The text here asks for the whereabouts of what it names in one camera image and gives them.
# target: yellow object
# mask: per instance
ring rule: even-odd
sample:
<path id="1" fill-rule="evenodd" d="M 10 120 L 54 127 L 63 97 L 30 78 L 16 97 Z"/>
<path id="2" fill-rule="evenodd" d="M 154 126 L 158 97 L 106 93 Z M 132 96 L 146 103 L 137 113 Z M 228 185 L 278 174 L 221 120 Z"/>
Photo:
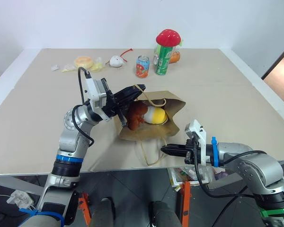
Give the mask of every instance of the yellow object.
<path id="1" fill-rule="evenodd" d="M 155 107 L 153 116 L 152 116 L 152 123 L 153 124 L 162 124 L 164 122 L 166 122 L 166 120 L 168 119 L 167 114 L 165 112 L 165 110 L 159 108 L 159 107 Z"/>
<path id="2" fill-rule="evenodd" d="M 97 72 L 97 71 L 101 71 L 103 68 L 105 67 L 105 64 L 102 62 L 102 58 L 96 58 L 95 60 L 95 64 L 93 64 L 93 66 L 91 67 L 91 71 L 92 72 Z"/>
<path id="3" fill-rule="evenodd" d="M 82 57 L 78 57 L 75 60 L 74 63 L 77 66 L 77 68 L 83 67 L 85 69 L 89 69 L 90 67 L 93 66 L 94 61 L 90 57 L 88 57 L 88 56 L 82 56 Z"/>
<path id="4" fill-rule="evenodd" d="M 143 116 L 145 122 L 149 124 L 163 124 L 168 120 L 165 110 L 154 106 L 148 106 L 147 108 L 148 110 Z"/>

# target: blue zip tie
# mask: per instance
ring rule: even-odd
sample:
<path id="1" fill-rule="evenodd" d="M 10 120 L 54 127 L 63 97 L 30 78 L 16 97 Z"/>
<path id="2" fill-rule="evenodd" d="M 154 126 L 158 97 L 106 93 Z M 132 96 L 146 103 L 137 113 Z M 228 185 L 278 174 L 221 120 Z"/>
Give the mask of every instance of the blue zip tie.
<path id="1" fill-rule="evenodd" d="M 38 210 L 29 210 L 29 209 L 24 209 L 24 208 L 19 209 L 19 211 L 29 214 L 30 217 L 35 216 L 35 215 L 54 216 L 54 217 L 60 219 L 60 221 L 61 221 L 60 226 L 64 227 L 64 217 L 61 214 L 58 214 L 56 212 L 51 212 L 51 211 L 39 212 Z"/>
<path id="2" fill-rule="evenodd" d="M 68 162 L 83 162 L 82 158 L 76 158 L 76 157 L 66 157 L 62 155 L 57 155 L 56 159 L 61 160 L 61 161 L 68 161 Z"/>
<path id="3" fill-rule="evenodd" d="M 213 145 L 213 166 L 219 167 L 220 161 L 219 161 L 219 151 L 217 146 L 216 137 L 212 137 L 212 145 Z"/>

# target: paper bag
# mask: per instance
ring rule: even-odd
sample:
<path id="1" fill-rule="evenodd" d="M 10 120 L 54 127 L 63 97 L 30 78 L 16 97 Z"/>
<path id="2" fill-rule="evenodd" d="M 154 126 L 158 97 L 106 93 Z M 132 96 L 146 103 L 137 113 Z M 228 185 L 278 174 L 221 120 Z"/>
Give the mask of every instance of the paper bag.
<path id="1" fill-rule="evenodd" d="M 118 116 L 115 116 L 114 121 L 119 138 L 139 141 L 176 135 L 179 128 L 174 123 L 173 116 L 185 106 L 185 102 L 169 91 L 145 92 L 145 94 L 153 103 L 158 105 L 164 103 L 164 98 L 166 99 L 166 104 L 162 108 L 169 118 L 168 121 L 164 124 L 148 124 L 144 122 L 136 130 L 132 131 L 128 127 L 123 128 Z M 142 100 L 146 105 L 151 105 L 144 94 L 141 94 L 138 100 Z"/>

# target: orange metal stand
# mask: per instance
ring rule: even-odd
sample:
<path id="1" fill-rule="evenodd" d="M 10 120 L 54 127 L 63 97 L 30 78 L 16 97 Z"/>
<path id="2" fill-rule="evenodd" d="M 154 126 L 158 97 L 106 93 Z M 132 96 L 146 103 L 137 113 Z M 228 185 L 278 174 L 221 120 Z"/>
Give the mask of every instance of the orange metal stand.
<path id="1" fill-rule="evenodd" d="M 183 208 L 182 208 L 182 227 L 188 227 L 189 223 L 189 202 L 190 202 L 190 183 L 184 182 L 184 185 L 181 186 L 180 190 L 183 195 Z"/>
<path id="2" fill-rule="evenodd" d="M 89 210 L 89 195 L 82 192 L 82 197 L 79 198 L 79 209 L 82 210 L 86 226 L 90 225 L 91 214 Z"/>

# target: brown stuffed toy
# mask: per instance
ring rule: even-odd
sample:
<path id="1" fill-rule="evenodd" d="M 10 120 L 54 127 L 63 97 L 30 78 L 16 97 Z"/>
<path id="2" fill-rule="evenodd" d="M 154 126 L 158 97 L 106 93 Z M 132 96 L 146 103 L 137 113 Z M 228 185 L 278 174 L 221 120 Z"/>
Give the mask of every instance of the brown stuffed toy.
<path id="1" fill-rule="evenodd" d="M 144 122 L 143 115 L 148 110 L 147 105 L 142 101 L 132 102 L 127 112 L 127 124 L 130 130 L 136 130 L 141 122 Z"/>

